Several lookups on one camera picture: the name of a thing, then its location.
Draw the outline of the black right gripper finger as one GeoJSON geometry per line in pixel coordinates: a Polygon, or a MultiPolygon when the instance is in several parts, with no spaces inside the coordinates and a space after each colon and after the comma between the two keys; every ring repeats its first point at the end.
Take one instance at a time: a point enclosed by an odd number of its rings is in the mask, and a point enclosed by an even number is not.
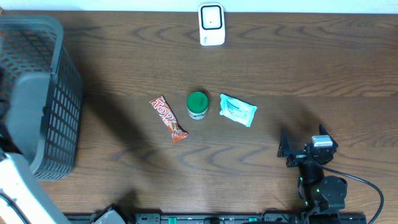
{"type": "Polygon", "coordinates": [[[322,147],[333,147],[335,149],[338,148],[338,143],[330,136],[324,125],[319,125],[319,136],[320,143],[319,145],[322,147]]]}
{"type": "Polygon", "coordinates": [[[288,157],[291,153],[291,145],[284,128],[280,132],[280,143],[277,151],[277,157],[288,157]]]}

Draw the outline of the teal wet wipes pack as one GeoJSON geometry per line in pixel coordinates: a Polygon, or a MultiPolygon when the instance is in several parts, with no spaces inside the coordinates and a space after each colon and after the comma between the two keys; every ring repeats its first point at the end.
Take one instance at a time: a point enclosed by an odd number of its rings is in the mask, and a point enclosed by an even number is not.
{"type": "Polygon", "coordinates": [[[223,93],[220,95],[220,108],[220,115],[225,116],[232,121],[241,123],[247,128],[251,127],[257,110],[257,106],[223,93]]]}

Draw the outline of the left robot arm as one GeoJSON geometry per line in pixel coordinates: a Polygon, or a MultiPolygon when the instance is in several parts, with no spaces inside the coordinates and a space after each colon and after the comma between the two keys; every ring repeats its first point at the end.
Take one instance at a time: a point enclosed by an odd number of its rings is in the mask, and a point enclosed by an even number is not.
{"type": "Polygon", "coordinates": [[[92,215],[66,215],[32,175],[21,151],[1,125],[1,219],[12,224],[127,224],[131,221],[110,205],[92,215]]]}

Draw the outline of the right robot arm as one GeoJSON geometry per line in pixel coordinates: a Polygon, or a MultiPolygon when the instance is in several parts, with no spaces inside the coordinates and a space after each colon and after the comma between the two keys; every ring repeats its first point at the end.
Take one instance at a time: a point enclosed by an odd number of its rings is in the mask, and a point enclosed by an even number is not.
{"type": "Polygon", "coordinates": [[[298,192],[305,208],[292,215],[290,223],[341,223],[340,210],[345,208],[348,184],[334,175],[326,176],[324,166],[333,160],[336,141],[319,125],[319,134],[312,136],[303,149],[294,149],[285,129],[280,132],[277,157],[286,158],[287,167],[298,167],[298,192]]]}

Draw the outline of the red Top chocolate bar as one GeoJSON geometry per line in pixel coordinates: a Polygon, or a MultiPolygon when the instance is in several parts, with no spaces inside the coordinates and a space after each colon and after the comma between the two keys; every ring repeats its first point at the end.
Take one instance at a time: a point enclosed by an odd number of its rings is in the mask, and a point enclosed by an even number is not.
{"type": "Polygon", "coordinates": [[[186,132],[179,125],[178,120],[174,115],[174,112],[170,108],[169,104],[166,102],[163,95],[160,95],[150,100],[150,104],[156,110],[157,114],[161,117],[165,126],[171,133],[173,142],[178,142],[188,136],[188,132],[186,132]]]}

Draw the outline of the green lid jar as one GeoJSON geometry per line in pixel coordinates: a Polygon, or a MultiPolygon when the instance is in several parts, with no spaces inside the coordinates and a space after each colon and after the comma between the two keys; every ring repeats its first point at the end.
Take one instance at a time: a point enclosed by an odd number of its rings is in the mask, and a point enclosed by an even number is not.
{"type": "Polygon", "coordinates": [[[187,110],[192,119],[203,119],[208,112],[208,97],[200,91],[191,93],[187,98],[187,110]]]}

